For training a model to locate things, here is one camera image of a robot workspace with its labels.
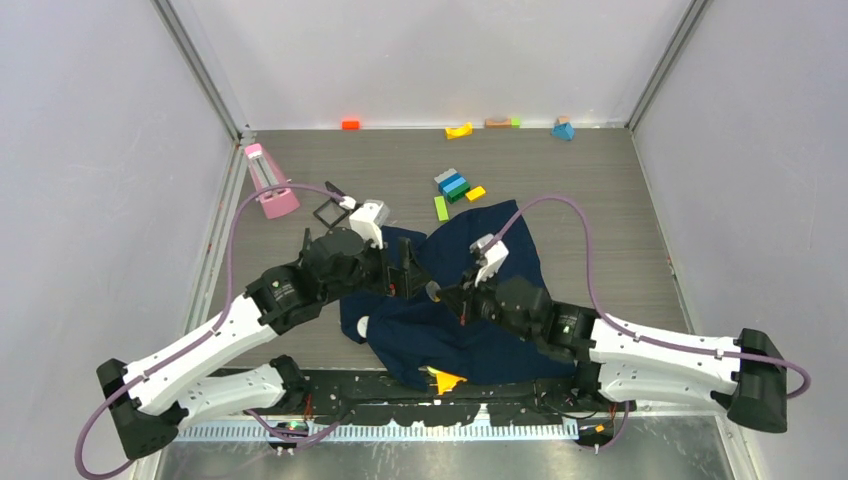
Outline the white round brooch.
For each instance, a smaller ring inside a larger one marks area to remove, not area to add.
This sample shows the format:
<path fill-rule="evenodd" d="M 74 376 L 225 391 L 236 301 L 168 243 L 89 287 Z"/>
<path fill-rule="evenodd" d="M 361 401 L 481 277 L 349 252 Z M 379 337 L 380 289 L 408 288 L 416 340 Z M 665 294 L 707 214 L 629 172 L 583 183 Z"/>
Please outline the white round brooch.
<path fill-rule="evenodd" d="M 425 286 L 425 291 L 426 291 L 428 297 L 434 303 L 438 303 L 438 302 L 441 301 L 440 296 L 439 296 L 440 290 L 441 290 L 440 285 L 433 280 L 430 280 Z"/>
<path fill-rule="evenodd" d="M 369 319 L 369 316 L 362 316 L 356 323 L 356 333 L 363 341 L 367 339 Z"/>

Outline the black frame stand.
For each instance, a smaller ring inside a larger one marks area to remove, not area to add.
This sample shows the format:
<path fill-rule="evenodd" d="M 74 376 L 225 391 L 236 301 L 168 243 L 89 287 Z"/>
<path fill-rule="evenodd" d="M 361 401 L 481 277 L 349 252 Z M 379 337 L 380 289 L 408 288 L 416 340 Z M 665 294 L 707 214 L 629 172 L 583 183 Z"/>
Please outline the black frame stand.
<path fill-rule="evenodd" d="M 329 197 L 313 212 L 313 217 L 318 220 L 326 229 L 332 229 L 351 214 L 351 211 L 344 208 L 341 203 L 334 197 Z"/>

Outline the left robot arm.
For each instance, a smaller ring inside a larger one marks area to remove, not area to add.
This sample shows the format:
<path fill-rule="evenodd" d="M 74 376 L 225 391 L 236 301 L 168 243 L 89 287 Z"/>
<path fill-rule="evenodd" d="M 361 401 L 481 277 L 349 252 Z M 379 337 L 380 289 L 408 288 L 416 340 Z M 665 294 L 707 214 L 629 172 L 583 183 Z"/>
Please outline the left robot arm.
<path fill-rule="evenodd" d="M 122 449 L 151 455 L 188 427 L 255 408 L 298 412 L 307 389 L 297 365 L 277 359 L 241 374 L 215 371 L 242 353 L 319 317 L 355 293 L 409 299 L 429 282 L 410 239 L 399 258 L 347 228 L 306 236 L 296 260 L 265 270 L 218 315 L 162 350 L 130 363 L 109 359 L 96 370 Z"/>

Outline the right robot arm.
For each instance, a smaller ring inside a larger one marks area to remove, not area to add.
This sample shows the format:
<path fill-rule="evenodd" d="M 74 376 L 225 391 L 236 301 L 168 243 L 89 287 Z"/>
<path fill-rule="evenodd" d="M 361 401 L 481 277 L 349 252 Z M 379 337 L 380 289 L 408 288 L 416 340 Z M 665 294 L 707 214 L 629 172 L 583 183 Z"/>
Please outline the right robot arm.
<path fill-rule="evenodd" d="M 603 403 L 657 401 L 725 413 L 751 430 L 788 429 L 787 366 L 771 338 L 745 328 L 709 337 L 646 327 L 555 301 L 523 277 L 425 288 L 463 325 L 497 325 L 555 361 L 576 366 L 571 397 L 584 410 Z"/>

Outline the lime green block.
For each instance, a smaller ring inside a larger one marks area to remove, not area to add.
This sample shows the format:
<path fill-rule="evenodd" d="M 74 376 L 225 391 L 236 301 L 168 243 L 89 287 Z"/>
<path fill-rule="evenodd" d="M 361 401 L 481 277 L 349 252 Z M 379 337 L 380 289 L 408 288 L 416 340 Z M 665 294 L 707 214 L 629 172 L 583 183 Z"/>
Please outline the lime green block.
<path fill-rule="evenodd" d="M 439 222 L 447 222 L 450 219 L 448 203 L 443 196 L 433 198 L 436 216 Z"/>

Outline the yellow orange block stack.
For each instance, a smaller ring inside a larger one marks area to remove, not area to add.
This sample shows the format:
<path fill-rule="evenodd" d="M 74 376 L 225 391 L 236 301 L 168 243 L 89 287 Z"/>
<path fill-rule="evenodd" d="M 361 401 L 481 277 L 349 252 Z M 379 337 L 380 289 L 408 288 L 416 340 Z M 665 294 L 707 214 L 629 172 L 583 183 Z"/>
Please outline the yellow orange block stack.
<path fill-rule="evenodd" d="M 444 395 L 451 392 L 457 385 L 467 381 L 465 377 L 438 370 L 428 366 L 427 372 L 435 379 L 438 395 Z"/>

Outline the grey blue green block stack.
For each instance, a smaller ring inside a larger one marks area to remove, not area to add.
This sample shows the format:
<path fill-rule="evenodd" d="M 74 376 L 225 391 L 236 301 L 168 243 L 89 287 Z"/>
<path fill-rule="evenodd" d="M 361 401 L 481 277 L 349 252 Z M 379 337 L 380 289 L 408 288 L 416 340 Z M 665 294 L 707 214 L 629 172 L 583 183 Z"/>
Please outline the grey blue green block stack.
<path fill-rule="evenodd" d="M 434 178 L 434 182 L 439 193 L 450 204 L 463 198 L 471 190 L 471 186 L 466 178 L 454 168 L 450 168 L 437 175 Z"/>

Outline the yellow small block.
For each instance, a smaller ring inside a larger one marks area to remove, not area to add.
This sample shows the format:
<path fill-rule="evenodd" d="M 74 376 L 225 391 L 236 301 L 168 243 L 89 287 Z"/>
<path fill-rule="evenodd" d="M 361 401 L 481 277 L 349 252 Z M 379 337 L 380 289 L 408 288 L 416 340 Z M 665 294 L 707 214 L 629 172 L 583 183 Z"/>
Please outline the yellow small block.
<path fill-rule="evenodd" d="M 482 199 L 486 195 L 487 191 L 482 186 L 476 186 L 470 190 L 468 190 L 464 196 L 468 202 L 474 203 L 480 199 Z"/>

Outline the yellow arch block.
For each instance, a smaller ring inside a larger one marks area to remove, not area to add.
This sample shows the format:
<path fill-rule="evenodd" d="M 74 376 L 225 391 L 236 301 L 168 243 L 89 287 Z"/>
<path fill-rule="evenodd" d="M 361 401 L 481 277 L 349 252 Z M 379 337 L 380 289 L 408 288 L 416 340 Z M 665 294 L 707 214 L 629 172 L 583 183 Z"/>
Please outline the yellow arch block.
<path fill-rule="evenodd" d="M 459 139 L 470 136 L 473 133 L 474 127 L 471 122 L 467 122 L 458 127 L 447 127 L 444 129 L 445 137 L 448 140 Z"/>

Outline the tan flat block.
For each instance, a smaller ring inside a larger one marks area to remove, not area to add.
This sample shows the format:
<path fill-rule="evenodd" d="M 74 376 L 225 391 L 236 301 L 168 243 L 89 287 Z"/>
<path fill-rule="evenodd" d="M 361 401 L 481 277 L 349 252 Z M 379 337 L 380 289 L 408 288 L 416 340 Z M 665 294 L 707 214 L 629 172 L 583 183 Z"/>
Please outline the tan flat block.
<path fill-rule="evenodd" d="M 484 121 L 484 127 L 487 129 L 511 128 L 512 120 L 510 118 L 487 118 Z"/>

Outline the pink metronome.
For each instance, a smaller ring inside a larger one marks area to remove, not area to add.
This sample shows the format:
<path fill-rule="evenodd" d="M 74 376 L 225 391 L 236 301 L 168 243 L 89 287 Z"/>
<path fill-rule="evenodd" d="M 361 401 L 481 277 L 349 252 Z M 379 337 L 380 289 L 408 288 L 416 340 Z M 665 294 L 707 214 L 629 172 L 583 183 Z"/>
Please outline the pink metronome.
<path fill-rule="evenodd" d="M 267 219 L 287 216 L 301 206 L 295 192 L 288 188 L 289 179 L 271 154 L 259 143 L 245 147 L 248 169 L 256 191 L 256 201 Z"/>

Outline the blue triangle block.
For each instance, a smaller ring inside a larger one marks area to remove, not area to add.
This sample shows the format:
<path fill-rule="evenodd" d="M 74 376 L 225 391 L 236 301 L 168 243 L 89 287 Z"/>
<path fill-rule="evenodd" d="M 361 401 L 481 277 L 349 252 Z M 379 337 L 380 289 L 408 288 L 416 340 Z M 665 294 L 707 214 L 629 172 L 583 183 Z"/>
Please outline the blue triangle block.
<path fill-rule="evenodd" d="M 561 140 L 572 141 L 576 130 L 570 122 L 558 123 L 552 128 L 551 135 Z"/>

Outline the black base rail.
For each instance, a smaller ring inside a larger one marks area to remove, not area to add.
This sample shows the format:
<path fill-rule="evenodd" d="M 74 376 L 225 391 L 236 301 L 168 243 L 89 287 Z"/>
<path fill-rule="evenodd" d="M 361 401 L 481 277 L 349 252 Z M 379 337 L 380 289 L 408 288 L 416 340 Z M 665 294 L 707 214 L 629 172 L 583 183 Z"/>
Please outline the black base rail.
<path fill-rule="evenodd" d="M 461 381 L 440 394 L 435 379 L 427 375 L 422 376 L 425 390 L 378 370 L 306 370 L 304 376 L 291 401 L 256 411 L 305 417 L 322 425 L 394 422 L 403 427 L 466 426 L 484 417 L 495 427 L 546 426 L 567 419 L 607 420 L 611 413 L 624 411 L 623 404 L 582 391 L 570 378 L 492 385 Z"/>

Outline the red block at wall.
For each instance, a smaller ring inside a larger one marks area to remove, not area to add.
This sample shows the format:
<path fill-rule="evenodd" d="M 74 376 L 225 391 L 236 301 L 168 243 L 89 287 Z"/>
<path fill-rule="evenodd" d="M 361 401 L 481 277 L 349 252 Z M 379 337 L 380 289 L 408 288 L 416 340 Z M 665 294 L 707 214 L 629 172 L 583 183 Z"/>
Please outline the red block at wall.
<path fill-rule="evenodd" d="M 354 118 L 343 119 L 341 128 L 343 130 L 359 130 L 361 128 L 361 122 Z"/>

